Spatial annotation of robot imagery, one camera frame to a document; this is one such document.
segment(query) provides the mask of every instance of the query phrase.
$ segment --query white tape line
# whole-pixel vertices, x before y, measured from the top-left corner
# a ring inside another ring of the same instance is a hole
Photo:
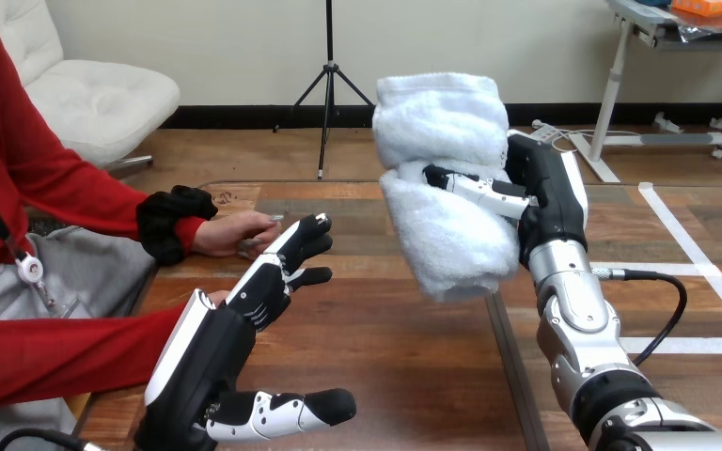
[[[666,203],[657,195],[651,183],[641,183],[638,186],[638,190],[641,195],[643,195],[643,198],[646,199],[651,209],[654,210],[654,214],[660,218],[660,221],[666,226],[668,232],[674,237],[674,240],[682,247],[688,258],[690,258],[690,261],[697,267],[702,268],[702,272],[707,272],[707,268],[712,267],[713,262],[704,255],[704,252],[698,247],[698,244],[693,241],[693,238],[687,233],[683,225],[674,217],[671,210],[666,207]],[[705,278],[722,300],[722,276],[705,275]]]
[[[668,275],[689,275],[693,277],[714,275],[721,276],[715,265],[694,265],[693,263],[627,263],[623,261],[592,261],[592,268],[609,268],[611,270],[654,271]]]
[[[652,338],[622,337],[621,346],[630,354],[639,354]],[[655,354],[722,354],[722,338],[668,337],[660,343]]]

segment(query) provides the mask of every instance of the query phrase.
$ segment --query folded towel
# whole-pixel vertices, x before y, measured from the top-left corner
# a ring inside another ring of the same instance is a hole
[[[437,302],[497,290],[518,267],[513,225],[422,176],[433,163],[508,181],[508,118],[496,84],[461,74],[389,78],[378,82],[378,99],[373,129],[390,169],[381,186],[420,288]]]

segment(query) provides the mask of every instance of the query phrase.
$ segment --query black cable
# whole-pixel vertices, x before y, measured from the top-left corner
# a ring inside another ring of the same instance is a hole
[[[59,432],[58,430],[25,428],[13,430],[7,434],[7,436],[0,442],[0,451],[5,451],[10,443],[22,437],[36,437],[46,442],[58,444],[73,451],[83,451],[87,445],[86,441],[77,439],[72,435]]]
[[[677,309],[674,310],[674,314],[671,315],[671,319],[669,319],[666,323],[666,327],[664,327],[663,330],[660,331],[660,334],[658,334],[651,343],[649,343],[649,346],[647,346],[643,352],[638,354],[638,356],[633,360],[633,363],[638,366],[642,364],[643,361],[646,360],[658,346],[660,346],[660,343],[666,339],[668,334],[670,334],[674,329],[674,326],[676,326],[683,317],[684,309],[687,306],[687,290],[685,289],[683,283],[676,277],[653,271],[624,270],[624,280],[662,280],[670,283],[677,288],[677,291],[680,292],[680,300],[677,303]]]

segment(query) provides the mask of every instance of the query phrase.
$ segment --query red long-sleeve shirt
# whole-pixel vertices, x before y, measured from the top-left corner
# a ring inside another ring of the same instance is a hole
[[[65,149],[27,97],[0,39],[0,213],[25,238],[24,205],[103,234],[137,238],[146,195]],[[189,249],[202,220],[179,221]],[[0,241],[0,263],[10,262]],[[147,381],[180,308],[128,319],[0,321],[0,404],[108,390]]]

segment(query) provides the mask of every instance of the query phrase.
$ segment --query chair leg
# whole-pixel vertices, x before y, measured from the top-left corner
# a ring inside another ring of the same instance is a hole
[[[124,158],[117,160],[114,163],[110,163],[103,169],[115,177],[116,179],[122,179],[129,175],[137,172],[138,170],[145,169],[153,164],[153,157],[146,155],[143,157]]]

